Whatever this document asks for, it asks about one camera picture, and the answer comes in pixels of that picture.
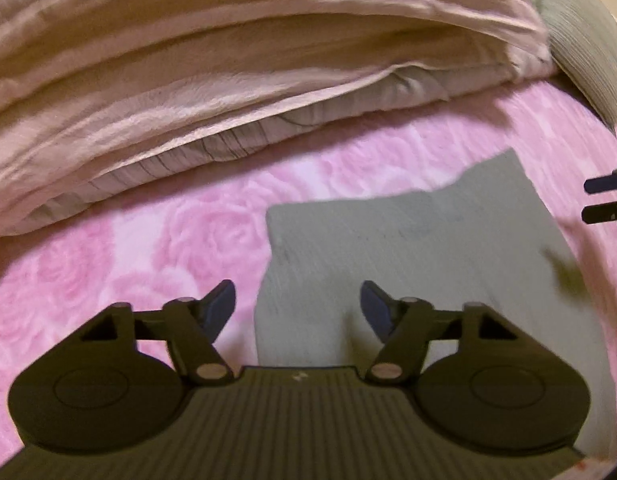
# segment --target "ribbed black surface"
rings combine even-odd
[[[27,447],[0,480],[544,480],[579,460],[562,449],[489,457],[440,437],[399,390],[368,386],[352,368],[247,369],[200,389],[167,430],[103,456]]]

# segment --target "pink floral bedsheet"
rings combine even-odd
[[[201,297],[230,278],[237,311],[218,347],[233,367],[255,364],[253,309],[271,256],[269,206],[431,190],[509,147],[581,263],[617,382],[617,225],[584,226],[579,219],[581,208],[595,202],[583,181],[617,167],[617,139],[549,82],[505,86],[331,124],[0,240],[0,464],[21,446],[6,407],[15,376],[109,303],[159,308],[173,298]],[[167,359],[163,345],[140,348]]]

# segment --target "gray cloth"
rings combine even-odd
[[[591,390],[578,448],[615,457],[615,385],[599,320],[554,266],[575,266],[514,152],[452,186],[374,200],[290,204],[268,212],[272,261],[255,310],[264,366],[355,365],[381,344],[359,307],[373,280],[437,309],[482,301],[573,366]],[[429,362],[452,349],[431,345]]]

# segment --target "cushion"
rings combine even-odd
[[[617,22],[600,0],[536,0],[555,62],[604,124],[617,124]]]

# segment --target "folded blanket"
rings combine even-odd
[[[528,0],[0,0],[0,235],[98,175],[400,66],[525,78],[533,59]]]

